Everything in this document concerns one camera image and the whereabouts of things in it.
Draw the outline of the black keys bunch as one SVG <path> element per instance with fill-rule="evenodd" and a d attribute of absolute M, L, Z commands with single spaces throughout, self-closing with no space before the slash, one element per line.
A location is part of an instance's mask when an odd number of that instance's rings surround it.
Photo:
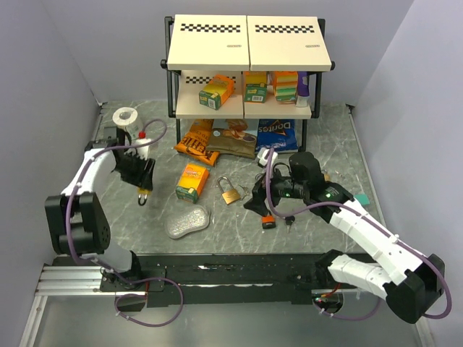
<path fill-rule="evenodd" d="M 292 216 L 288 216 L 288 217 L 285 217 L 285 225 L 286 225 L 286 231 L 287 233 L 289 234 L 291 229 L 292 229 L 292 226 L 295 222 L 295 217 L 292 215 Z"/>

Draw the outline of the orange black padlock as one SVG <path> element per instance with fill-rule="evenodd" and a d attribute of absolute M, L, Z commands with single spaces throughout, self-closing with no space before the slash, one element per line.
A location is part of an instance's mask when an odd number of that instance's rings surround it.
<path fill-rule="evenodd" d="M 276 227 L 275 218 L 269 213 L 267 216 L 261 218 L 262 229 L 272 229 Z"/>

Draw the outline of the brass padlock long shackle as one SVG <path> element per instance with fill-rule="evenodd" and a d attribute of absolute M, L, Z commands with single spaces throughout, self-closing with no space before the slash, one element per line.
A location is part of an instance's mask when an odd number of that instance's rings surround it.
<path fill-rule="evenodd" d="M 218 188 L 221 191 L 221 196 L 226 203 L 226 205 L 230 205 L 241 200 L 240 193 L 234 188 L 233 184 L 230 180 L 225 177 L 221 176 L 217 179 Z"/>

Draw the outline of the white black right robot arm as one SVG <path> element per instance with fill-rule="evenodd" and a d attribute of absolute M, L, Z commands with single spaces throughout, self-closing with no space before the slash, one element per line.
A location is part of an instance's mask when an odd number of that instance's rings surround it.
<path fill-rule="evenodd" d="M 257 177 L 245 209 L 289 222 L 310 211 L 355 241 L 373 260 L 360 262 L 336 250 L 325 253 L 315 272 L 322 287 L 339 283 L 367 291 L 411 324 L 422 317 L 440 320 L 449 315 L 452 297 L 440 257 L 424 255 L 380 224 L 352 193 L 325 178 L 312 153 L 292 154 L 286 176 L 278 169 L 277 156 L 273 148 L 258 152 L 264 172 Z"/>

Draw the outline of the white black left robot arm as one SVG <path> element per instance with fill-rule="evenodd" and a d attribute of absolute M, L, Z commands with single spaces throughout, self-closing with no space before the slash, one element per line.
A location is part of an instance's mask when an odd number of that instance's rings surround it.
<path fill-rule="evenodd" d="M 149 158 L 153 141 L 142 129 L 131 135 L 107 127 L 102 140 L 90 141 L 83 162 L 71 183 L 45 201 L 46 219 L 54 251 L 70 256 L 77 265 L 94 263 L 128 291 L 141 286 L 143 272 L 137 255 L 111 241 L 111 229 L 98 198 L 108 176 L 137 188 L 137 203 L 148 201 L 153 191 L 155 160 Z"/>

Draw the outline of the yellow black padlock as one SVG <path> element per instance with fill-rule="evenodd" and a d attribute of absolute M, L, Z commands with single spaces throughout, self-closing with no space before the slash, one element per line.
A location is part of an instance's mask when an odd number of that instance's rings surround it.
<path fill-rule="evenodd" d="M 150 195 L 150 190 L 143 189 L 143 188 L 138 188 L 137 189 L 138 193 L 138 198 L 137 198 L 137 203 L 139 206 L 144 206 L 146 202 L 148 201 L 148 197 Z"/>

